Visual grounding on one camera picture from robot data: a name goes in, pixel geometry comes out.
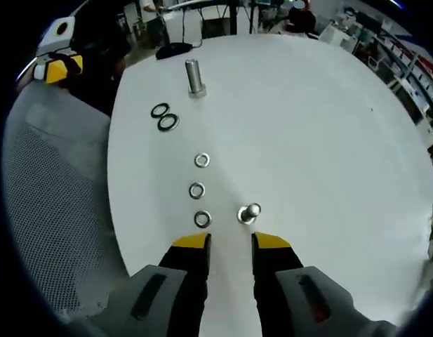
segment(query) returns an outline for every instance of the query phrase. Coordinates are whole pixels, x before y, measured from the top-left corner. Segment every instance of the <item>metal washer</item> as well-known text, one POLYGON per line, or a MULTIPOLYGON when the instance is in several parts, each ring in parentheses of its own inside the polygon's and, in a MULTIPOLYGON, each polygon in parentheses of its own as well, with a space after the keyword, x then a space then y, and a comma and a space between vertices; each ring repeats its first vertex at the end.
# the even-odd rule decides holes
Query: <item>metal washer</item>
POLYGON ((194 223, 199 228, 207 228, 211 224, 210 213, 207 211, 197 211, 196 214, 194 214, 194 223), (207 221, 205 223, 200 223, 199 216, 205 216, 207 218, 207 221))
POLYGON ((168 112, 169 112, 169 104, 168 103, 160 103, 160 104, 157 104, 155 107, 152 108, 152 110, 151 110, 151 117, 152 118, 162 118, 162 116, 164 116, 168 112), (156 114, 155 112, 160 107, 164 107, 165 110, 161 114, 156 114))
POLYGON ((191 186, 189 187, 189 195, 191 198, 193 199, 200 199, 205 195, 205 186, 202 183, 192 183, 191 186), (201 192, 199 194, 194 193, 194 190, 196 188, 200 188, 201 192))
POLYGON ((199 153, 194 158, 194 164, 196 164, 197 167, 206 168, 210 164, 210 156, 203 152, 199 153), (203 164, 199 162, 200 158, 205 158, 205 162, 203 164))
POLYGON ((165 114, 162 118, 159 119, 159 123, 157 123, 157 128, 161 132, 167 132, 175 129, 177 125, 179 125, 180 118, 176 114, 165 114), (167 120, 168 118, 174 119, 174 122, 170 126, 162 126, 161 122, 167 120))

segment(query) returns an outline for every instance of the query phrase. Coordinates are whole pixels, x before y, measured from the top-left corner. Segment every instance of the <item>white table surface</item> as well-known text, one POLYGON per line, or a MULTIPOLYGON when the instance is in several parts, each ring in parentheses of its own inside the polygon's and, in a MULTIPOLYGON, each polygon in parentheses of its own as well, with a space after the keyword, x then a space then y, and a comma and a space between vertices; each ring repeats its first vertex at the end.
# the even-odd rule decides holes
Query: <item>white table surface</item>
POLYGON ((213 217, 201 336, 261 336, 251 233, 289 241, 304 265, 345 287, 371 319, 400 323, 427 259, 433 168, 394 94, 341 48, 272 34, 205 40, 188 54, 128 68, 114 105, 109 198, 130 275, 213 217), (190 99, 185 60, 208 95, 190 99), (167 102, 180 124, 157 130, 167 102), (206 152, 207 168, 194 156, 206 152), (206 195, 193 200, 193 182, 206 195), (257 202, 252 227, 240 206, 257 202))

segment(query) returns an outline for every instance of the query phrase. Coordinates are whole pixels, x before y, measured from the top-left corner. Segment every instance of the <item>gray mesh chair back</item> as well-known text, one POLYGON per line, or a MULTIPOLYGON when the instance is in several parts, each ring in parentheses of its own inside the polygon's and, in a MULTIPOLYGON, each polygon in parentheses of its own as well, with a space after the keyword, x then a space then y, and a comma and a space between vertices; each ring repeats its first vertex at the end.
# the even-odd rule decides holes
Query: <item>gray mesh chair back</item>
POLYGON ((107 193, 109 117, 34 81, 6 121, 4 204, 15 246, 64 320, 100 312, 128 277, 107 193))

